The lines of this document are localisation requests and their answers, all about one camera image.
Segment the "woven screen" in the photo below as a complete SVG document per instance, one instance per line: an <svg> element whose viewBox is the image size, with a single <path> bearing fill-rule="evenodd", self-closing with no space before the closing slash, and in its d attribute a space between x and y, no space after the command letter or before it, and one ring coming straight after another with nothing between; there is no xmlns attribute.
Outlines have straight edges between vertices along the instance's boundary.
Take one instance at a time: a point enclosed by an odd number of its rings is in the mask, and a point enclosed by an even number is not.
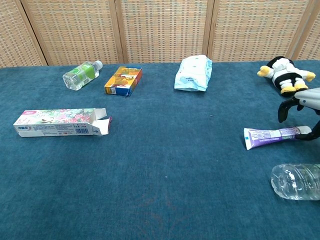
<svg viewBox="0 0 320 240"><path fill-rule="evenodd" d="M33 31L24 21L22 6L14 0L0 0L0 68L46 65Z"/></svg>
<svg viewBox="0 0 320 240"><path fill-rule="evenodd" d="M317 18L313 23L310 33L308 34L300 51L298 59L320 60L320 13L318 13Z"/></svg>
<svg viewBox="0 0 320 240"><path fill-rule="evenodd" d="M202 53L208 0L120 2L129 63L180 62Z"/></svg>
<svg viewBox="0 0 320 240"><path fill-rule="evenodd" d="M275 56L286 55L308 2L217 1L209 56L214 62L232 62L269 61Z"/></svg>
<svg viewBox="0 0 320 240"><path fill-rule="evenodd" d="M95 60L118 63L107 0L22 2L50 65L78 65Z"/></svg>

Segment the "white bottle cap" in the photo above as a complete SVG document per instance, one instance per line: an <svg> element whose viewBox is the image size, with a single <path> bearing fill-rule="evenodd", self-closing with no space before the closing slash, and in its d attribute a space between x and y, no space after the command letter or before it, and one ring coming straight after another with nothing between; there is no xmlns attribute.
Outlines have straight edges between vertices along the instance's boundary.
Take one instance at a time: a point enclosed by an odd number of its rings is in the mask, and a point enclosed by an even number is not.
<svg viewBox="0 0 320 240"><path fill-rule="evenodd" d="M96 65L98 66L98 70L102 69L102 62L101 61L95 61Z"/></svg>

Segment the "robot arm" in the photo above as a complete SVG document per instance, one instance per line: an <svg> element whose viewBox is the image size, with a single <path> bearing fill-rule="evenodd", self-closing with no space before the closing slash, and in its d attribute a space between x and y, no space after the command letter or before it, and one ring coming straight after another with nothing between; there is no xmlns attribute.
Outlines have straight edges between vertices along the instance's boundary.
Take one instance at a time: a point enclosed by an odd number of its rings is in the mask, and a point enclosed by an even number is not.
<svg viewBox="0 0 320 240"><path fill-rule="evenodd" d="M282 102L278 109L280 123L287 119L288 111L293 106L297 106L298 111L307 107L313 109L317 115L320 115L320 87L299 91L294 94L292 99ZM295 136L299 140L314 140L318 137L320 137L320 121L314 126L312 132Z"/></svg>

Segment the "toothpaste tube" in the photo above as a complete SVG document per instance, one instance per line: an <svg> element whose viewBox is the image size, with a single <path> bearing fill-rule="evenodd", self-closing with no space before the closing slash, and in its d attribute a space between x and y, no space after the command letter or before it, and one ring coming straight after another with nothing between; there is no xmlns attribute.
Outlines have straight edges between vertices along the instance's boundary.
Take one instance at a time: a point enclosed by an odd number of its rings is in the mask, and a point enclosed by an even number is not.
<svg viewBox="0 0 320 240"><path fill-rule="evenodd" d="M272 144L288 139L295 139L295 135L311 133L308 126L295 126L279 130L259 130L245 128L243 130L246 149L250 150L262 145Z"/></svg>

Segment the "toothpaste box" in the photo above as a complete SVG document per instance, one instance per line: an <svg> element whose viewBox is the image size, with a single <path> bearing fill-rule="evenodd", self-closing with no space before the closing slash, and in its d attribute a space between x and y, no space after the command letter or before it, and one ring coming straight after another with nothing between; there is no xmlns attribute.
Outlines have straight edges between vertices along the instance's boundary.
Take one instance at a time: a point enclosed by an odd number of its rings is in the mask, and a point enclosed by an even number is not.
<svg viewBox="0 0 320 240"><path fill-rule="evenodd" d="M13 124L21 137L107 135L105 108L25 110Z"/></svg>
<svg viewBox="0 0 320 240"><path fill-rule="evenodd" d="M142 68L119 67L104 85L106 94L130 96L142 77Z"/></svg>

